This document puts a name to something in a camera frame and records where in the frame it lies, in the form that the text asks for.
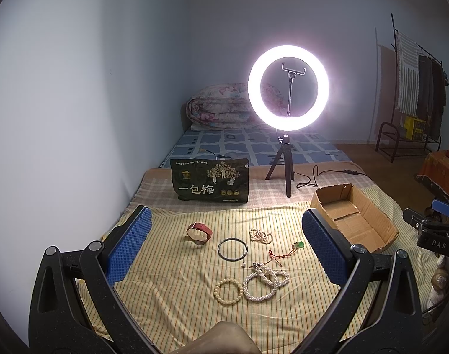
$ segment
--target pearl bracelet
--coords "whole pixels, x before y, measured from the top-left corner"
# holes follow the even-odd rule
[[[239,295],[231,301],[225,301],[220,297],[220,293],[219,293],[220,286],[226,282],[233,283],[239,289]],[[241,300],[243,294],[244,294],[244,290],[242,288],[242,285],[239,283],[238,280],[232,279],[232,278],[226,278],[223,281],[219,281],[218,284],[214,287],[214,291],[213,291],[214,297],[221,305],[234,305]]]
[[[277,289],[279,287],[285,286],[290,281],[290,274],[288,274],[286,271],[282,270],[272,270],[271,268],[268,268],[267,266],[263,266],[260,264],[253,264],[252,269],[254,269],[254,273],[249,274],[244,282],[242,283],[242,287],[244,290],[245,297],[251,301],[251,302],[262,302],[267,299],[270,299],[277,293]],[[281,282],[279,282],[277,275],[284,276],[285,279]],[[272,290],[267,295],[264,295],[263,297],[252,297],[252,295],[249,293],[249,289],[247,287],[247,284],[249,281],[256,277],[260,276],[261,280],[265,282],[266,284],[272,286]]]

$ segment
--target bed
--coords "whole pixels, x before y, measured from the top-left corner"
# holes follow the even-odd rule
[[[314,164],[297,164],[295,171],[311,175]],[[360,170],[350,161],[318,164],[320,170]],[[334,299],[338,286],[329,282],[311,246],[301,231],[301,215],[309,208],[314,187],[301,190],[292,185],[292,197],[284,195],[284,169],[277,166],[272,179],[266,181],[267,166],[252,166],[249,171],[249,201],[244,204],[183,202],[172,188],[171,171],[150,169],[118,224],[122,224],[139,204],[153,214],[153,225],[125,279],[115,284],[116,291],[141,329],[154,344],[167,353],[191,342],[218,321],[239,324],[263,353],[288,353],[298,345],[323,315]],[[422,308],[431,290],[431,275],[436,267],[433,253],[416,246],[416,231],[403,222],[400,207],[366,176],[348,176],[329,172],[318,177],[318,185],[352,183],[359,187],[395,224],[399,236],[386,251],[405,249],[414,268]],[[202,221],[213,230],[205,249],[197,250],[184,238],[186,226]],[[251,242],[250,227],[275,232],[271,245]],[[242,281],[250,273],[240,262],[221,260],[216,247],[223,238],[235,236],[249,246],[246,261],[263,262],[267,251],[285,253],[289,243],[301,240],[305,247],[282,261],[290,273],[290,283],[278,294],[261,304],[241,300],[237,305],[222,306],[213,297],[213,287],[224,278]],[[251,282],[255,295],[268,292],[257,280]],[[79,290],[95,331],[108,338],[89,297],[86,285]],[[346,337],[357,331],[374,295],[372,283]],[[223,297],[233,293],[224,293]]]
[[[349,161],[349,157],[317,133],[290,132],[294,164]],[[250,166],[271,165],[280,144],[275,129],[237,129],[221,131],[187,130],[161,168],[170,168],[171,158],[247,158]]]

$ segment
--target red watch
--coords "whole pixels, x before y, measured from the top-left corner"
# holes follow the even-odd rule
[[[197,245],[204,245],[213,235],[211,229],[201,222],[194,222],[187,228],[187,234]]]

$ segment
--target blue checkered sheet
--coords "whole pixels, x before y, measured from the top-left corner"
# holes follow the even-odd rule
[[[316,133],[290,132],[290,142],[294,164],[350,161],[342,151]],[[214,159],[214,155],[204,149],[231,158],[247,158],[251,166],[271,165],[279,147],[275,129],[187,130],[159,167],[170,168],[171,158]]]

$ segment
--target red string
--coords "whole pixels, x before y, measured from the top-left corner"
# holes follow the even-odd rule
[[[298,250],[298,248],[296,249],[292,249],[290,253],[285,254],[285,255],[275,255],[272,253],[272,250],[269,250],[269,257],[270,260],[268,260],[267,262],[264,263],[264,265],[267,265],[269,262],[271,262],[272,260],[275,260],[275,262],[277,262],[280,267],[283,267],[282,264],[279,262],[279,259],[281,258],[285,258],[285,257],[289,257],[290,255],[295,254],[295,252]]]

